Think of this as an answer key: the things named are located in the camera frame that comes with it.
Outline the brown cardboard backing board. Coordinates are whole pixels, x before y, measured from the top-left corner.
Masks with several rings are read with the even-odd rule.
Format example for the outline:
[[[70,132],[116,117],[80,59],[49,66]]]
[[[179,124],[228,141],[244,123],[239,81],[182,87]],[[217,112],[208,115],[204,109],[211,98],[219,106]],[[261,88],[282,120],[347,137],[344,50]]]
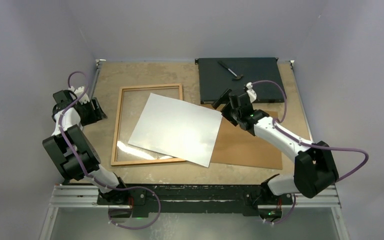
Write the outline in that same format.
[[[274,145],[221,119],[211,163],[281,170],[282,152]]]

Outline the glossy plant photo print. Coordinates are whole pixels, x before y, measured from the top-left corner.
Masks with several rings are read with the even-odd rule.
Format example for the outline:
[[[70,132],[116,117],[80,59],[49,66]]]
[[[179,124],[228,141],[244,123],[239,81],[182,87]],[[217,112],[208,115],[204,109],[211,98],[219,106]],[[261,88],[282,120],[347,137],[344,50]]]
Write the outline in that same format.
[[[207,168],[221,121],[217,110],[151,93],[128,144]]]

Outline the brown wooden picture frame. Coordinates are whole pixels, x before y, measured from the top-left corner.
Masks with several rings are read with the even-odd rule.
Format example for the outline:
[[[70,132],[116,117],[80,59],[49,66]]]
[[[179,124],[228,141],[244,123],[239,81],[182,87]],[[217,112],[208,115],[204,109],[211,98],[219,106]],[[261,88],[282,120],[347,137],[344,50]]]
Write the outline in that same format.
[[[166,163],[181,163],[185,160],[176,157],[166,157],[166,158],[146,158],[145,152],[141,151],[138,157],[141,157],[139,160],[127,160],[127,161],[118,161],[118,152],[120,150],[119,141],[120,132],[121,132],[121,123],[122,123],[122,110],[123,110],[123,100],[126,92],[137,92],[137,91],[153,91],[153,90],[172,90],[175,89],[178,91],[178,98],[183,100],[183,86],[181,83],[166,83],[166,84],[151,84],[151,85],[136,85],[136,86],[122,86],[119,89],[118,102],[117,102],[117,111],[115,115],[115,128],[114,128],[114,137],[111,150],[111,159],[110,165],[112,167],[121,167],[121,166],[137,166],[137,165],[150,165],[150,164],[166,164]]]

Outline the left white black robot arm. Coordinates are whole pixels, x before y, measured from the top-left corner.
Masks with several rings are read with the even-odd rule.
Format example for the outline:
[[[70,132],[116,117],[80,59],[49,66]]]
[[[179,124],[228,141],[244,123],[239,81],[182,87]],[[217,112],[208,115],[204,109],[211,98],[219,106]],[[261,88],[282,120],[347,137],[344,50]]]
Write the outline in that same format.
[[[53,94],[54,132],[42,145],[65,180],[86,180],[98,187],[99,199],[122,205],[129,199],[126,184],[115,173],[105,169],[98,153],[82,131],[84,126],[106,119],[98,100],[85,93],[84,87],[73,87]]]

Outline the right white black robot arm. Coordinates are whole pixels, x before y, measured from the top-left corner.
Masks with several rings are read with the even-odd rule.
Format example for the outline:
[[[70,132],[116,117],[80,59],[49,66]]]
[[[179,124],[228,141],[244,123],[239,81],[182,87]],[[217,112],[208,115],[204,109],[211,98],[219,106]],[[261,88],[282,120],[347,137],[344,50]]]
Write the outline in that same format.
[[[267,112],[254,109],[255,92],[227,89],[211,106],[223,105],[221,115],[234,126],[239,126],[279,149],[294,163],[293,174],[277,174],[261,184],[260,196],[268,204],[283,194],[302,194],[311,199],[339,180],[339,173],[324,141],[312,143],[287,130]]]

